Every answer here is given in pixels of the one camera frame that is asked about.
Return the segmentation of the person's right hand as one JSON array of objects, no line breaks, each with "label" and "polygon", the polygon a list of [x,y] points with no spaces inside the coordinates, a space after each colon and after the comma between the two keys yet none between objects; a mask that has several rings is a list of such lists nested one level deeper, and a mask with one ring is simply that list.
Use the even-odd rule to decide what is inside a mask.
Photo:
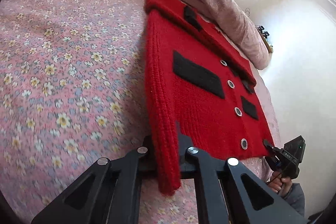
[{"label": "person's right hand", "polygon": [[290,177],[282,177],[281,172],[274,171],[267,185],[279,196],[285,197],[293,183]]}]

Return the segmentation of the grey right sleeve forearm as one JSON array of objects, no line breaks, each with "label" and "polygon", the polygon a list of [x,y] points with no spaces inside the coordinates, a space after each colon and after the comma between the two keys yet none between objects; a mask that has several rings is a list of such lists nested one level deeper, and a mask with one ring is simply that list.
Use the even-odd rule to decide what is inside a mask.
[{"label": "grey right sleeve forearm", "polygon": [[305,195],[299,183],[293,183],[289,192],[282,199],[301,216],[305,216]]}]

